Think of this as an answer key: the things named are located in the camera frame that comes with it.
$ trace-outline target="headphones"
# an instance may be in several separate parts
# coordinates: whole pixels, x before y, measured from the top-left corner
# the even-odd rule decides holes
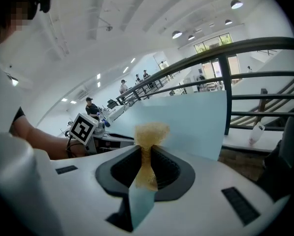
[[[31,4],[31,8],[29,10],[28,19],[32,20],[37,12],[37,6],[40,4],[40,11],[47,13],[50,9],[50,1],[51,0],[29,0]]]

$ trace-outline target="sponge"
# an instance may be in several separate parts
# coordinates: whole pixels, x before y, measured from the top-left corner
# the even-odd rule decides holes
[[[157,191],[158,185],[151,168],[151,147],[160,145],[170,132],[170,127],[161,122],[150,122],[135,127],[134,140],[141,147],[141,168],[136,176],[136,187]]]

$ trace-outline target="ceiling light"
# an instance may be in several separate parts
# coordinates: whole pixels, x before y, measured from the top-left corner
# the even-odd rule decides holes
[[[173,33],[172,33],[172,38],[178,38],[180,35],[182,35],[182,32],[180,32],[179,30],[175,30]]]
[[[16,85],[18,85],[19,81],[18,81],[17,79],[12,78],[11,80],[12,80],[12,84],[13,84],[14,87],[15,87]]]
[[[242,5],[243,5],[243,3],[239,0],[232,0],[232,2],[231,2],[232,9],[240,8]]]
[[[227,25],[229,25],[229,24],[232,24],[232,21],[229,20],[229,19],[227,19],[227,20],[225,21],[225,25],[227,26]]]

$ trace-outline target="floor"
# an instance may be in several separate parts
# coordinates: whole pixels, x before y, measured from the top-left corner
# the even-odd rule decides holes
[[[257,181],[263,173],[262,161],[265,156],[222,149],[218,161],[228,165],[252,181]]]

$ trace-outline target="white bottle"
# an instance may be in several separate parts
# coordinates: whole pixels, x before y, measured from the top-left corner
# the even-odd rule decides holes
[[[261,138],[261,135],[264,133],[264,130],[265,130],[265,126],[262,125],[260,122],[258,122],[254,126],[249,138],[250,145],[255,144]]]

